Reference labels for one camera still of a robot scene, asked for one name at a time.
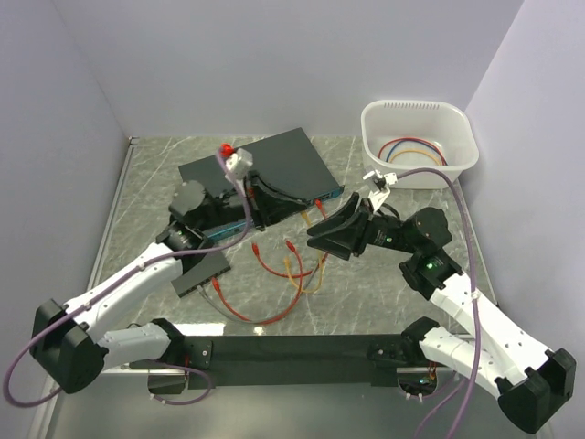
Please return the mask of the large blue rack switch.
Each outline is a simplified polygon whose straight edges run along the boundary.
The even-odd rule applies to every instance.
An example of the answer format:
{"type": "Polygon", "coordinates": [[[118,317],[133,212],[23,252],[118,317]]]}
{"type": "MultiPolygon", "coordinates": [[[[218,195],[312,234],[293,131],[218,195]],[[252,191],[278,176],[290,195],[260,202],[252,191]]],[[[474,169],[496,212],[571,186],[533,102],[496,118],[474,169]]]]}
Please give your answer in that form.
{"type": "MultiPolygon", "coordinates": [[[[344,186],[334,178],[302,128],[254,141],[243,148],[253,156],[252,170],[278,189],[310,204],[337,198],[344,192],[344,186]]],[[[201,183],[214,197],[232,189],[212,155],[181,165],[179,173],[185,181],[201,183]]]]}

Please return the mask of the small black network switch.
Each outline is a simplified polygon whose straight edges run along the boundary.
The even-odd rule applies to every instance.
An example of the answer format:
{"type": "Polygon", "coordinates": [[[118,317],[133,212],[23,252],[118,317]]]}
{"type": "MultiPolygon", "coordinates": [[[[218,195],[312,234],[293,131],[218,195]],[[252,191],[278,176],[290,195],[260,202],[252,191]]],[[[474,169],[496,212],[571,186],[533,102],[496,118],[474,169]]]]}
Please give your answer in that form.
{"type": "Polygon", "coordinates": [[[221,252],[206,255],[196,266],[172,282],[175,293],[179,298],[196,291],[198,287],[205,286],[212,278],[227,273],[231,269],[229,261],[221,252]]]}

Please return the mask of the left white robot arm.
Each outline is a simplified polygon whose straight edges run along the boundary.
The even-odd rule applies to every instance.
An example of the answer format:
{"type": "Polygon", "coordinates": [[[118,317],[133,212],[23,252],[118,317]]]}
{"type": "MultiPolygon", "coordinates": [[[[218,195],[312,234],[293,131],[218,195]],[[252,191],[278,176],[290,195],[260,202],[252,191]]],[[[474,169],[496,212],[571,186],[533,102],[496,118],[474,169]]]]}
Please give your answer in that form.
{"type": "Polygon", "coordinates": [[[165,368],[177,365],[185,356],[185,337],[168,320],[123,330],[114,325],[163,284],[183,297],[214,283],[229,270],[219,241],[263,230],[306,206],[254,171],[232,172],[228,181],[233,188],[218,196],[195,180],[179,185],[168,225],[134,261],[64,305],[50,299],[37,309],[28,351],[59,390],[81,391],[123,363],[151,359],[165,368]]]}

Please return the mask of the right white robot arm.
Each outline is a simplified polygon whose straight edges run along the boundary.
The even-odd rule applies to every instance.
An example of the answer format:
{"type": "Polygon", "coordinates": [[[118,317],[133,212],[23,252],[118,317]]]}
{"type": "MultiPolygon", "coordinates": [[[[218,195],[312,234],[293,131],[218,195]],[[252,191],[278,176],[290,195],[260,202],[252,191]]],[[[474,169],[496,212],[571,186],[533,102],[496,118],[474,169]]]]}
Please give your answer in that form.
{"type": "Polygon", "coordinates": [[[572,397],[577,361],[531,337],[472,287],[468,272],[444,250],[452,240],[440,209],[427,207],[405,220],[377,214],[353,194],[331,217],[308,230],[308,245],[348,260],[369,245],[406,252],[399,264],[409,287],[458,322],[463,340],[422,317],[402,333],[406,361],[437,362],[489,392],[506,418],[527,434],[537,433],[572,397]]]}

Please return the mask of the white plastic tub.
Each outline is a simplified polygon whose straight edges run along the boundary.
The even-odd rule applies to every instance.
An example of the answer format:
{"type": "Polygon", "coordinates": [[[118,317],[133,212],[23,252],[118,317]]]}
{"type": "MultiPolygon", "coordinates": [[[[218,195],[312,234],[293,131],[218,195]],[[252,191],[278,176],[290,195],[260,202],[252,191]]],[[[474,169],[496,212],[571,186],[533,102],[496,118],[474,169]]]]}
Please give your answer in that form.
{"type": "Polygon", "coordinates": [[[434,168],[455,181],[478,162],[465,113],[446,102],[379,100],[361,113],[364,168],[400,175],[434,168]]]}

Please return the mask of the black base bar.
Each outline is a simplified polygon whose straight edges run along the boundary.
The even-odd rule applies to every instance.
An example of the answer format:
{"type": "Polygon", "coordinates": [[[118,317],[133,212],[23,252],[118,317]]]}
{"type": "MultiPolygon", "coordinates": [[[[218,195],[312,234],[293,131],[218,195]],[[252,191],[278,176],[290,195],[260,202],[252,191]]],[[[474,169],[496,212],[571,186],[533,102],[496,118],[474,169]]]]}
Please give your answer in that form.
{"type": "Polygon", "coordinates": [[[401,369],[430,361],[400,335],[186,337],[173,365],[217,386],[369,383],[395,387],[401,369]]]}

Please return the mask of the aluminium frame rail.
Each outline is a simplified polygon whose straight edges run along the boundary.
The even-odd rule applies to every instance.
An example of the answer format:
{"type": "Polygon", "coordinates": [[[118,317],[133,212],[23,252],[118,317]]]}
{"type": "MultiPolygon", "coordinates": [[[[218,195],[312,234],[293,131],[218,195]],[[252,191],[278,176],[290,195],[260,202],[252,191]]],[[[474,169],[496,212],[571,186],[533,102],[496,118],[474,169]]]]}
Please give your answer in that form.
{"type": "Polygon", "coordinates": [[[128,175],[128,171],[129,171],[129,167],[132,163],[133,160],[133,156],[134,156],[134,152],[135,152],[135,148],[137,143],[140,141],[140,137],[139,136],[131,136],[128,139],[128,148],[122,163],[122,167],[121,167],[121,171],[116,183],[116,187],[112,196],[112,203],[110,205],[109,211],[108,211],[108,216],[105,222],[105,226],[103,229],[103,233],[101,235],[101,240],[95,255],[95,259],[90,271],[90,276],[89,276],[89,280],[87,283],[87,289],[90,290],[91,288],[93,288],[94,286],[96,286],[98,284],[98,281],[100,280],[100,275],[101,275],[101,270],[102,270],[102,266],[103,266],[103,262],[104,262],[104,254],[108,245],[108,241],[109,238],[111,236],[111,231],[112,231],[112,224],[114,221],[114,217],[115,217],[115,212],[116,209],[118,208],[118,204],[119,204],[119,200],[120,200],[120,196],[121,196],[121,192],[122,189],[125,185],[126,179],[127,179],[127,175],[128,175]]]}

